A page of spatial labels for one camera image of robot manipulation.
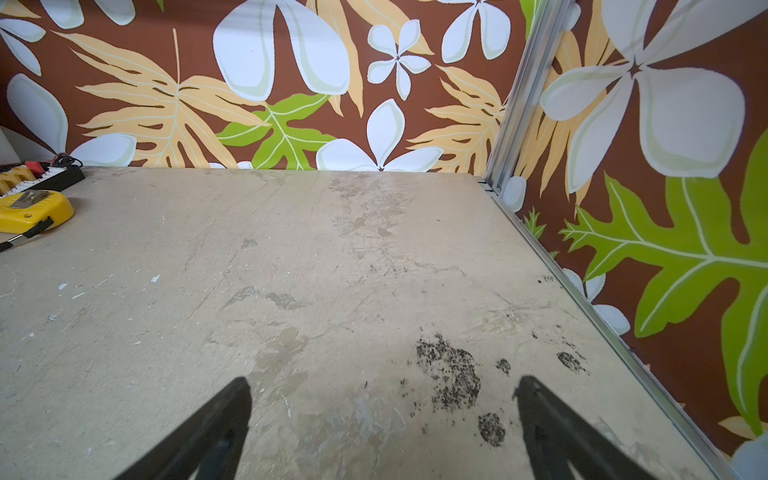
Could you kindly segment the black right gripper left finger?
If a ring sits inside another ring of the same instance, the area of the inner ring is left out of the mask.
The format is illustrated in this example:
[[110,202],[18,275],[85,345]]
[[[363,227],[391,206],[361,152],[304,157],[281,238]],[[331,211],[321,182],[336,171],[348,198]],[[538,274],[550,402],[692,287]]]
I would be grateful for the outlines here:
[[237,377],[117,477],[233,479],[251,411],[251,387]]

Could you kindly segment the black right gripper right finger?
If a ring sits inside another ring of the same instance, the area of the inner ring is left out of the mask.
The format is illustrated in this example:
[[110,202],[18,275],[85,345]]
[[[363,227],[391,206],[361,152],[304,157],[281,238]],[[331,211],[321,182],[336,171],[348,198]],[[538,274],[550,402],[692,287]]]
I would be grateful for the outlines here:
[[535,479],[654,479],[536,377],[515,396]]

